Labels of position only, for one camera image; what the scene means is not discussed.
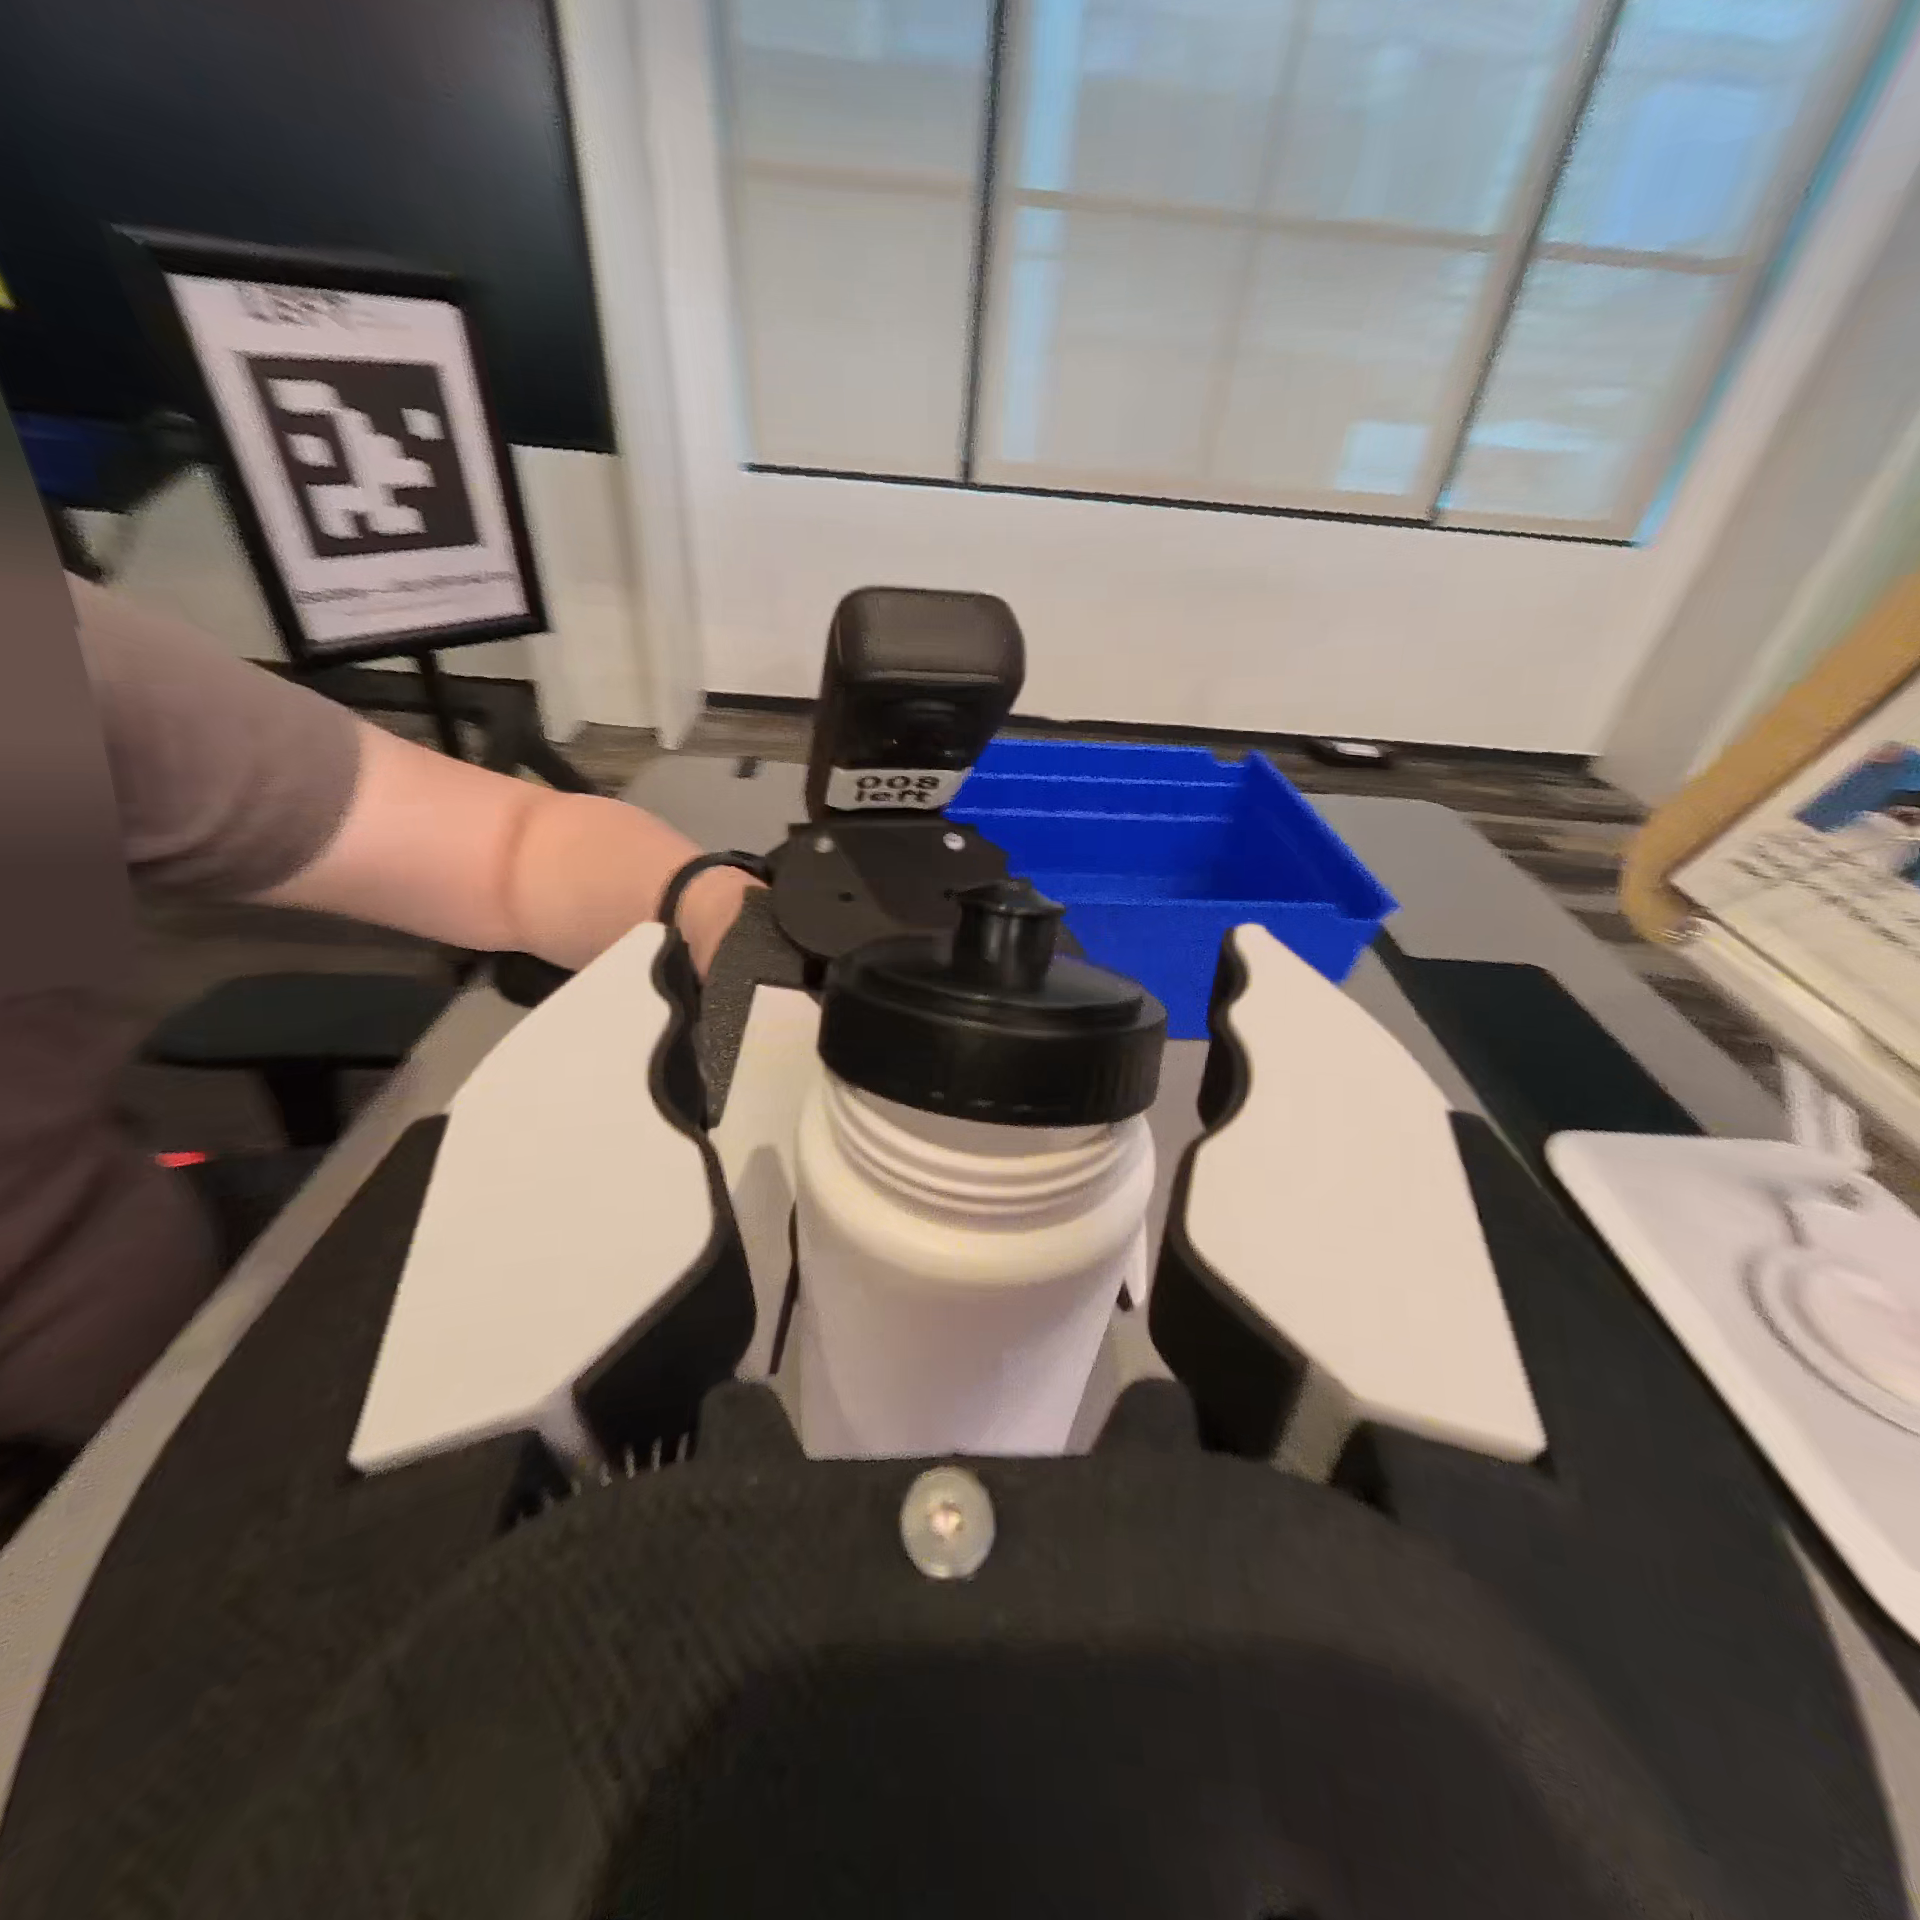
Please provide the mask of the blue plastic bin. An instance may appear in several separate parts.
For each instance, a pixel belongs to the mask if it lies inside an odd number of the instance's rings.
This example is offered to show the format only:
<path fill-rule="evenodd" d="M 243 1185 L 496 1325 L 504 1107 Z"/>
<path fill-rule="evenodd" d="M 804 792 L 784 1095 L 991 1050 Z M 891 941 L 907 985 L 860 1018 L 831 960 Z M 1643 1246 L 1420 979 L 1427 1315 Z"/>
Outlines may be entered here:
<path fill-rule="evenodd" d="M 1137 743 L 997 743 L 952 826 L 974 829 L 1065 905 L 1080 952 L 1207 1038 L 1231 926 L 1264 926 L 1343 985 L 1397 911 L 1343 833 L 1264 762 Z"/>

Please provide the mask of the black wrist band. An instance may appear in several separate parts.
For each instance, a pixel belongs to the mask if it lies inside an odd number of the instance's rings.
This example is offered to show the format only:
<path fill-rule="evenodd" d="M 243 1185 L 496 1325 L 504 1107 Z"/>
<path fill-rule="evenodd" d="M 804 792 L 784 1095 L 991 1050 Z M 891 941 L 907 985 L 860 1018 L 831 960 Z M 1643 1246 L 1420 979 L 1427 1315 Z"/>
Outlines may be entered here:
<path fill-rule="evenodd" d="M 759 874 L 771 878 L 768 858 L 740 858 L 740 850 L 722 850 L 722 858 L 698 858 L 669 874 L 663 901 L 660 901 L 660 926 L 678 934 L 678 901 L 681 884 L 700 874 L 700 869 L 740 869 L 740 874 Z"/>

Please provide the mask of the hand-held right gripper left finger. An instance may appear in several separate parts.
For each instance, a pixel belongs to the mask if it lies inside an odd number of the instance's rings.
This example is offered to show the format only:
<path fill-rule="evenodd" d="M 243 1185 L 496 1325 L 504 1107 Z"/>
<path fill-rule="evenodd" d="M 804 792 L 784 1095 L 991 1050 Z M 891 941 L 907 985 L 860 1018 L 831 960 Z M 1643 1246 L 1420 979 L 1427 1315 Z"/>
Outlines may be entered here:
<path fill-rule="evenodd" d="M 355 1472 L 533 1435 L 577 1480 L 698 1447 L 755 1273 L 678 993 L 639 926 L 452 1093 L 353 1427 Z"/>

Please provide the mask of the printed instruction sheet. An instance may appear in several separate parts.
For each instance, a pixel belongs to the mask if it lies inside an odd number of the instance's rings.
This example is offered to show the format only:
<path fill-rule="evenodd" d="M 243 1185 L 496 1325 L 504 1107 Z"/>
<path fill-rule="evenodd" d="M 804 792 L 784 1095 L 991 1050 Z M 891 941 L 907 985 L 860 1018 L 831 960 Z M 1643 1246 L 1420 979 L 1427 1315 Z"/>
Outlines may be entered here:
<path fill-rule="evenodd" d="M 1920 1066 L 1920 689 L 1893 689 L 1671 884 Z"/>

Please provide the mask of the framed glass window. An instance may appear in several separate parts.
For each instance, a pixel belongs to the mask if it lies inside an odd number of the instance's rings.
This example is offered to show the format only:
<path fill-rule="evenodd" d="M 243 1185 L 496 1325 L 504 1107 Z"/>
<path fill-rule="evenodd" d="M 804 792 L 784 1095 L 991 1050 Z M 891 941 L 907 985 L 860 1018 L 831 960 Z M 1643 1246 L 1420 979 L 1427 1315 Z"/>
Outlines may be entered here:
<path fill-rule="evenodd" d="M 706 6 L 749 468 L 1635 541 L 1913 6 Z"/>

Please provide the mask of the person's left hand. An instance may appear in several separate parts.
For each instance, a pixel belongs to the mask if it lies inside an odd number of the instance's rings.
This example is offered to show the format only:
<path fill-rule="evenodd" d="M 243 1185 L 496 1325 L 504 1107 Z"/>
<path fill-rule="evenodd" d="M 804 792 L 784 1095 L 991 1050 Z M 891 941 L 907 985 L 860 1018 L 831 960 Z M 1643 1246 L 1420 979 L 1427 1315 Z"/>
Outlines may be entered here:
<path fill-rule="evenodd" d="M 678 901 L 678 941 L 698 965 L 698 979 L 706 985 L 728 934 L 740 926 L 740 911 L 768 891 L 759 874 L 740 869 L 700 869 L 681 901 Z"/>

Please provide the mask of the large black wall panel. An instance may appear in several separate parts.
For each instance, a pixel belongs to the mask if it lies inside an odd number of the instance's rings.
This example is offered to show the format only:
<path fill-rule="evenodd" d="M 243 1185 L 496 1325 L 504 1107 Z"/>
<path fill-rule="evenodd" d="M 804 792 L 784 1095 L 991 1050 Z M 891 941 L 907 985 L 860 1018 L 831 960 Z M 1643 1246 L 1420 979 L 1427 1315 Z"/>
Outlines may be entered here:
<path fill-rule="evenodd" d="M 512 448 L 611 456 L 570 133 L 545 0 L 6 0 L 6 403 L 166 411 L 107 232 L 186 232 L 462 274 Z"/>

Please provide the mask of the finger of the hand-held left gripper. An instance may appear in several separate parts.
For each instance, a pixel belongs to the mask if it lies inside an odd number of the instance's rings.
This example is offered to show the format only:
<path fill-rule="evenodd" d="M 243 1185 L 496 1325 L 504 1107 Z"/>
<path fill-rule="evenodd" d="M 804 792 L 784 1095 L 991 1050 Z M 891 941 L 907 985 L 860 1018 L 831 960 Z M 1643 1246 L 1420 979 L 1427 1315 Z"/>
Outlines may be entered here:
<path fill-rule="evenodd" d="M 800 1271 L 800 1115 L 815 1083 L 815 1001 L 804 992 L 755 992 L 731 1083 L 716 1125 L 749 1273 L 755 1340 L 731 1377 L 775 1369 L 775 1325 Z"/>

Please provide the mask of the black bottle lid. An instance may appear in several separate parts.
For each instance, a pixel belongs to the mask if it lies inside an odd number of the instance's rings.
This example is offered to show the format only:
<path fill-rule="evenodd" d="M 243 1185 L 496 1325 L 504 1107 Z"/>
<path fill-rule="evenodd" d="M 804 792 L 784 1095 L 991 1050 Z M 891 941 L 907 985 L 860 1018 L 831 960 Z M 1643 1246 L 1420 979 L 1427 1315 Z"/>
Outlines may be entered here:
<path fill-rule="evenodd" d="M 1056 952 L 1065 905 L 999 874 L 952 934 L 831 960 L 815 1056 L 849 1093 L 961 1125 L 1090 1132 L 1158 1093 L 1166 1007 L 1137 979 Z"/>

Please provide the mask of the white stand base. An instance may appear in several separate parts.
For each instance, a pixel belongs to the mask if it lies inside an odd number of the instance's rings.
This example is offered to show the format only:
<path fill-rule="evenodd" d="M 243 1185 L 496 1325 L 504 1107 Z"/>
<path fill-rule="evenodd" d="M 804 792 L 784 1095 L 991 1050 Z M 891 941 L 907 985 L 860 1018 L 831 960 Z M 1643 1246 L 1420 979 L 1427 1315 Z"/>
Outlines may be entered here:
<path fill-rule="evenodd" d="M 1920 1637 L 1920 1217 L 1785 1056 L 1785 1144 L 1550 1137 L 1550 1171 L 1854 1586 Z"/>

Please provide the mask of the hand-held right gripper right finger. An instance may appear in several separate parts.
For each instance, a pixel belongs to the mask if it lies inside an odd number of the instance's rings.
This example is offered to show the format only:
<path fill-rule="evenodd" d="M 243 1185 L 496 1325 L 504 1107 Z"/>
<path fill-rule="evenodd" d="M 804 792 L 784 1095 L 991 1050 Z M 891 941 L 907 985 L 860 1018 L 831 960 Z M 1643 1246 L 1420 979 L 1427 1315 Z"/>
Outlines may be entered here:
<path fill-rule="evenodd" d="M 1166 1046 L 1151 1355 L 1207 1457 L 1330 1480 L 1362 1427 L 1550 1457 L 1446 1093 L 1273 934 L 1218 942 Z"/>

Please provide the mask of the black framed poster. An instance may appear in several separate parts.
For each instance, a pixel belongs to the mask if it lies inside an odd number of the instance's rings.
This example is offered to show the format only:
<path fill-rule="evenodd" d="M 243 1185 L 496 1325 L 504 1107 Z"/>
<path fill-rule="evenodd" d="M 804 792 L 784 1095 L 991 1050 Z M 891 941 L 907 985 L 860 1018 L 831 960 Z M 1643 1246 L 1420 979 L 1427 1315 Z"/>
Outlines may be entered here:
<path fill-rule="evenodd" d="M 448 650 L 548 632 L 517 461 L 465 283 L 388 258 L 107 232 L 126 302 L 178 375 L 248 558 L 283 676 L 412 712 L 437 750 L 591 792 L 528 682 L 465 682 Z"/>

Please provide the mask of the white plastic bottle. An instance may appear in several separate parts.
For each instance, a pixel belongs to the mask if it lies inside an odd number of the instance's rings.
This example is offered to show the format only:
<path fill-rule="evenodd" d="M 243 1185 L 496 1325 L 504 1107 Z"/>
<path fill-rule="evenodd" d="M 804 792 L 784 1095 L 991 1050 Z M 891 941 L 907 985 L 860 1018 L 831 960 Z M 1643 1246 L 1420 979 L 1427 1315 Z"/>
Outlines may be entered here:
<path fill-rule="evenodd" d="M 800 1115 L 804 1457 L 1065 1457 L 1151 1198 L 1151 1115 L 969 1125 L 822 1070 Z"/>

